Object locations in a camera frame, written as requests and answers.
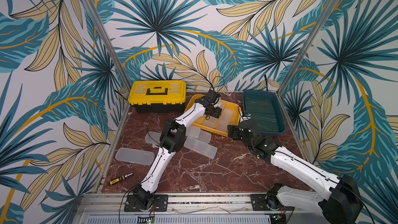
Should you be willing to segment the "yellow plastic tray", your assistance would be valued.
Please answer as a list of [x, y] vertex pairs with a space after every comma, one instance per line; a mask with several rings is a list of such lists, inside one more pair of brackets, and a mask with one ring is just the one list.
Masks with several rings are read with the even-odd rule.
[[[224, 109], [227, 108], [227, 109], [230, 109], [230, 110], [232, 110], [234, 112], [233, 117], [232, 117], [229, 125], [239, 125], [239, 119], [240, 119], [240, 116], [239, 116], [239, 113], [238, 113], [239, 106], [237, 104], [234, 104], [234, 103], [231, 103], [231, 102], [227, 102], [227, 101], [224, 101], [224, 100], [220, 100], [220, 102], [224, 102], [225, 103]], [[216, 124], [216, 126], [214, 128], [209, 128], [209, 127], [203, 126], [203, 122], [205, 121], [205, 117], [206, 116], [204, 115], [204, 116], [200, 117], [199, 119], [197, 119], [192, 124], [192, 126], [199, 127], [202, 130], [207, 131], [207, 132], [212, 132], [212, 133], [215, 133], [215, 134], [218, 134], [218, 135], [222, 135], [222, 136], [226, 136], [226, 137], [228, 136], [228, 132], [222, 132], [222, 131], [216, 130], [216, 126], [217, 126], [219, 121], [217, 122], [217, 124]]]

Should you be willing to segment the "teal plastic tray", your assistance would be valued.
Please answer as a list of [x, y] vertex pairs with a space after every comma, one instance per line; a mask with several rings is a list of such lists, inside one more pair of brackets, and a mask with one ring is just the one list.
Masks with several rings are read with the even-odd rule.
[[243, 92], [243, 109], [264, 136], [279, 136], [286, 132], [284, 115], [277, 95], [270, 91]]

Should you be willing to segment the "clear pencil case top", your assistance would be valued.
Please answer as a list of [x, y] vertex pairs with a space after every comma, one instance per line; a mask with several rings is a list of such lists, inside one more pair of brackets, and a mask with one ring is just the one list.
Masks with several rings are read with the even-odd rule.
[[190, 126], [186, 129], [186, 137], [197, 139], [200, 135], [201, 129], [199, 127]]

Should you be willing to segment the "yellow black toolbox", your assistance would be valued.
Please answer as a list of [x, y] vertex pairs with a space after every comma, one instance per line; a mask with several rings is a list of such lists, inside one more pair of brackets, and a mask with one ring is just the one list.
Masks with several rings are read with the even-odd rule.
[[182, 113], [186, 88], [186, 82], [182, 80], [136, 81], [128, 101], [140, 114]]

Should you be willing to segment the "clear pencil case labelled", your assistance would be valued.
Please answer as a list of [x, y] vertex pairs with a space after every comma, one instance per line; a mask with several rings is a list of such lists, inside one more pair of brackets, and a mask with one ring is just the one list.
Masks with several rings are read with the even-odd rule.
[[214, 128], [221, 117], [222, 110], [225, 107], [225, 103], [221, 102], [216, 105], [214, 108], [214, 111], [205, 117], [205, 121], [203, 122], [203, 126], [209, 127], [209, 128]]

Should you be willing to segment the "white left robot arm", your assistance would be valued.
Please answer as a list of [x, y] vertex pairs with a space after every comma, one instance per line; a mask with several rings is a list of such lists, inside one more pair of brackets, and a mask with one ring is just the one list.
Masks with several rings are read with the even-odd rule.
[[221, 115], [221, 109], [217, 106], [220, 99], [220, 94], [210, 89], [206, 95], [196, 99], [193, 106], [185, 113], [166, 121], [155, 160], [144, 180], [132, 191], [133, 199], [140, 209], [151, 208], [159, 181], [168, 163], [185, 143], [187, 128], [202, 116], [219, 117]]

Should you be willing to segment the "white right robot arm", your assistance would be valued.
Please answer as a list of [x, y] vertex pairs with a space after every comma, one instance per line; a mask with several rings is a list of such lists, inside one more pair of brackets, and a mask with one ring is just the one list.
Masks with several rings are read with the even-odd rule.
[[228, 125], [228, 137], [243, 142], [258, 159], [290, 173], [311, 188], [305, 191], [275, 184], [262, 202], [266, 209], [301, 208], [323, 216], [331, 224], [356, 222], [364, 203], [352, 177], [337, 176], [296, 156], [281, 143], [262, 135], [251, 119]]

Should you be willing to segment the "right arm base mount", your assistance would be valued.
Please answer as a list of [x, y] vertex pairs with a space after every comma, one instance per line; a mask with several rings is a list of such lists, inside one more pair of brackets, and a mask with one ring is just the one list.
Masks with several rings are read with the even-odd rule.
[[275, 196], [269, 194], [251, 194], [250, 202], [253, 211], [292, 211], [294, 207], [283, 206]]

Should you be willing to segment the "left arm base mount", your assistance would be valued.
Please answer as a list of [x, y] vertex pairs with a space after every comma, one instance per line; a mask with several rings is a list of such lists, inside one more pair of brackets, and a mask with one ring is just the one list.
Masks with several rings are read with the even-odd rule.
[[168, 195], [154, 195], [149, 197], [148, 200], [141, 200], [135, 195], [129, 195], [127, 197], [124, 211], [125, 212], [166, 212], [169, 203]]

